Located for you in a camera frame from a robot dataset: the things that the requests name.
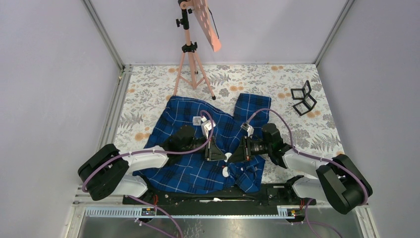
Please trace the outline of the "blue plaid shirt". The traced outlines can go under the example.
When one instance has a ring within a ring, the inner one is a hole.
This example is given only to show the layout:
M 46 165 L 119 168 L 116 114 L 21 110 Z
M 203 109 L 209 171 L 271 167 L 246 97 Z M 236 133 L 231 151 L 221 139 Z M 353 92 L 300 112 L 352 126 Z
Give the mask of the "blue plaid shirt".
M 223 153 L 234 153 L 246 131 L 241 129 L 251 115 L 263 108 L 271 107 L 271 98 L 255 94 L 241 93 L 234 106 L 233 115 L 203 100 L 172 96 L 159 117 L 146 148 L 161 145 L 183 125 L 192 125 L 193 117 L 200 111 L 207 111 L 216 123 L 213 136 Z M 224 161 L 207 162 L 201 154 L 185 154 L 174 165 L 160 169 L 135 171 L 135 176 L 144 176 L 150 184 L 162 191 L 207 194 L 225 190 L 237 185 L 246 193 L 258 192 L 261 188 L 265 159 L 255 159 L 239 163 Z M 229 177 L 222 175 L 222 168 L 228 167 Z

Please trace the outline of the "black jewelry box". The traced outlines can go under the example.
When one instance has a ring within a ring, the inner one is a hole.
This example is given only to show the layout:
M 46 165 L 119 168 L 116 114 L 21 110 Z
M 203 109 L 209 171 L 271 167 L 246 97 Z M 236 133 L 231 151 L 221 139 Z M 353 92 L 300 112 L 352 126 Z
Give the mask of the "black jewelry box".
M 294 104 L 292 107 L 298 113 L 299 116 L 303 116 L 311 112 L 316 104 L 316 99 L 311 94 L 308 94 L 302 101 L 300 101 L 297 104 Z

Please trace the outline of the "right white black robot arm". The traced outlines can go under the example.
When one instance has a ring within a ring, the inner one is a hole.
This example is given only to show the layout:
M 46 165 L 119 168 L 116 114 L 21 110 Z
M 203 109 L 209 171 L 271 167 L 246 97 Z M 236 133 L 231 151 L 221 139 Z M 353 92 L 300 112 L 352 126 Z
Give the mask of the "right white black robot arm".
M 297 152 L 285 143 L 273 123 L 262 126 L 262 138 L 253 140 L 243 136 L 239 147 L 228 158 L 228 162 L 245 162 L 259 155 L 268 155 L 277 166 L 293 169 L 311 175 L 296 176 L 288 180 L 284 198 L 290 204 L 297 204 L 303 198 L 328 202 L 337 212 L 348 214 L 366 203 L 373 194 L 371 185 L 344 154 L 332 159 Z

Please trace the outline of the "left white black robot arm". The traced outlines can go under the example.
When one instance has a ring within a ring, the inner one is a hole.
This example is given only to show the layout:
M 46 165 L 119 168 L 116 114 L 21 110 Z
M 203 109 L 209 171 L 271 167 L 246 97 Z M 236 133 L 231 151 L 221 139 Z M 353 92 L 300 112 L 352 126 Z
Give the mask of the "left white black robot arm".
M 174 165 L 187 151 L 203 155 L 207 162 L 227 160 L 229 154 L 217 147 L 215 138 L 208 139 L 209 135 L 210 131 L 205 129 L 202 137 L 195 137 L 194 128 L 184 125 L 163 144 L 137 153 L 120 154 L 114 144 L 107 144 L 86 161 L 77 174 L 93 201 L 110 195 L 132 195 L 147 204 L 152 201 L 154 191 L 133 172 Z

